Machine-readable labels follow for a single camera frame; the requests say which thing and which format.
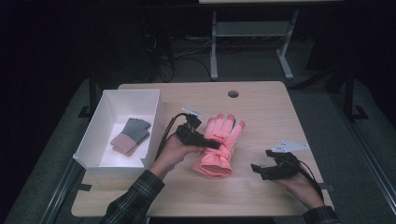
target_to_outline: dark background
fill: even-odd
[[[99,1],[83,3],[100,6]],[[144,34],[157,35],[160,50],[167,51],[163,34],[179,37],[210,31],[200,20],[207,20],[210,12],[188,11],[174,17],[162,12],[166,20],[153,22],[144,19],[145,12],[98,15],[76,12],[73,6],[73,1],[0,2],[1,220],[83,80],[94,75],[102,89],[150,82],[158,75],[155,63],[161,52],[147,53]],[[317,40],[308,68],[346,64],[396,127],[395,3],[347,1],[342,7],[324,8],[302,10],[296,24],[295,38]]]

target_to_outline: hole in table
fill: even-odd
[[[237,91],[229,91],[228,92],[228,96],[230,96],[231,98],[236,98],[239,96],[239,92]]]

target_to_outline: pink glove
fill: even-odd
[[[220,178],[230,176],[232,167],[230,164],[233,151],[235,150],[236,141],[245,127],[244,121],[234,125],[234,115],[218,114],[214,119],[207,122],[204,138],[216,140],[221,143],[219,149],[207,147],[201,153],[193,169],[203,175],[211,178]]]

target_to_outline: gray carpet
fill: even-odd
[[[294,80],[283,77],[274,52],[279,42],[270,41],[239,49],[239,52],[233,54],[220,54],[219,81],[279,80],[287,86],[295,85],[316,73],[304,70],[312,44],[311,41],[291,43],[287,58],[295,75]],[[175,44],[176,50],[179,51],[189,48],[190,45],[191,43]],[[209,66],[207,52],[193,54],[189,58],[198,59]],[[209,74],[203,65],[194,60],[179,60],[176,61],[176,65],[177,70],[172,82],[209,81]],[[162,70],[166,75],[171,75],[166,67]],[[330,195],[335,212],[343,223],[396,223],[396,216],[362,155],[350,123],[336,103],[342,94],[327,93],[324,90],[326,81],[327,78],[323,78],[303,91],[290,91],[290,98],[322,176],[326,184],[333,188]],[[355,88],[355,103],[363,106],[370,119],[358,120],[354,125],[359,128],[384,172],[395,184],[396,131],[375,105],[370,92],[359,82]],[[85,81],[65,110],[6,223],[40,223],[53,192],[87,128],[88,119],[79,118],[78,113],[88,104],[88,81]],[[81,170],[53,223],[98,222],[99,218],[73,217],[70,212],[83,173]],[[304,221],[301,217],[276,217],[276,223],[299,224]]]

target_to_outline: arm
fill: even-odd
[[[290,179],[273,180],[277,184],[285,187],[295,198],[297,198],[308,211],[304,213],[304,219],[307,224],[341,223],[337,215],[330,206],[321,200],[318,193],[312,187],[311,183],[300,173]]]
[[[183,161],[187,154],[202,150],[202,147],[184,146],[178,137],[172,134],[151,168],[139,176],[126,193],[108,206],[101,223],[142,223],[151,203],[165,186],[163,179],[166,175],[176,164]]]

